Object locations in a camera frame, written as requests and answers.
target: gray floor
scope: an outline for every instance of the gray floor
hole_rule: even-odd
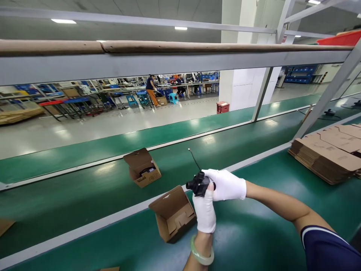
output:
[[[285,88],[275,89],[271,102],[322,93],[327,85],[285,83]],[[357,91],[361,91],[361,85],[356,82],[347,90],[349,94]],[[57,122],[46,117],[0,126],[0,159],[213,115],[216,102],[217,93],[202,97],[191,94],[190,100],[180,98],[178,104],[158,108],[114,109],[81,120]]]

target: black plastic part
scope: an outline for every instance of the black plastic part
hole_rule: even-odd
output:
[[[209,183],[211,180],[204,175],[203,171],[200,171],[193,177],[193,180],[187,182],[185,187],[187,189],[191,189],[195,196],[204,197],[206,190],[208,188]]]

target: black cable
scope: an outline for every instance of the black cable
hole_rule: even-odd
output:
[[[194,156],[193,156],[193,152],[191,151],[191,149],[190,149],[190,148],[188,148],[188,150],[191,152],[192,157],[193,157],[193,160],[195,161],[195,163],[196,163],[197,167],[199,168],[199,171],[202,171],[202,170],[200,169],[200,167],[199,167],[199,165],[198,165],[198,163],[197,163],[196,159],[195,159],[195,158],[194,158]]]
[[[337,119],[334,119],[334,120],[338,120],[338,119],[341,119],[341,117],[339,116],[336,116],[336,115],[333,115],[332,117],[336,117]],[[333,119],[322,119],[322,118],[318,118],[320,120],[333,120]]]
[[[357,110],[361,110],[361,107],[359,107],[359,108],[352,108],[352,107],[345,107],[345,106],[342,106],[342,105],[341,105],[341,107],[347,108],[347,109],[357,109]]]

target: white pillar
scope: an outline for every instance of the white pillar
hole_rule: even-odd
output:
[[[222,23],[235,24],[239,19],[239,25],[251,27],[268,27],[276,29],[283,9],[283,0],[242,0],[239,15],[235,0],[223,0]],[[296,3],[292,14],[304,10],[306,3]],[[290,30],[297,30],[299,21],[292,23]],[[237,41],[235,34],[222,31],[222,43],[258,43],[274,44],[275,34],[239,32]],[[292,44],[293,36],[288,36],[285,43]],[[266,68],[241,69],[221,71],[219,100],[230,103],[230,111],[256,105],[258,94],[261,89]],[[263,104],[268,104],[275,89],[281,67],[273,69],[270,82],[264,96]]]

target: orange pants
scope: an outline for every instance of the orange pants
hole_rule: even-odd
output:
[[[158,101],[157,101],[157,98],[155,97],[154,90],[147,90],[147,92],[148,92],[150,98],[152,99],[153,104],[154,104],[155,106],[157,106],[157,105],[158,105]]]

